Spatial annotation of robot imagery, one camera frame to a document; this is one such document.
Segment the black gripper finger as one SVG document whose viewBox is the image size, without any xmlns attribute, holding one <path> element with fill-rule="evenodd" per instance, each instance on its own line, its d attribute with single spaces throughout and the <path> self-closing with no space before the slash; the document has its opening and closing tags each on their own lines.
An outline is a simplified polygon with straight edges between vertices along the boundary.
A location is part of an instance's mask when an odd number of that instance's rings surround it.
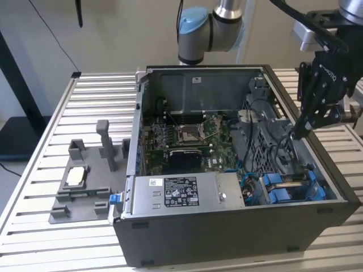
<svg viewBox="0 0 363 272">
<path fill-rule="evenodd" d="M 309 119 L 308 129 L 318 129 L 322 127 L 335 126 L 342 119 L 343 107 L 339 104 L 321 105 L 311 103 L 308 107 Z"/>
<path fill-rule="evenodd" d="M 306 137 L 312 129 L 315 111 L 319 108 L 324 93 L 321 72 L 312 63 L 302 62 L 299 66 L 297 99 L 301 103 L 300 115 L 293 128 L 293 138 Z"/>
</svg>

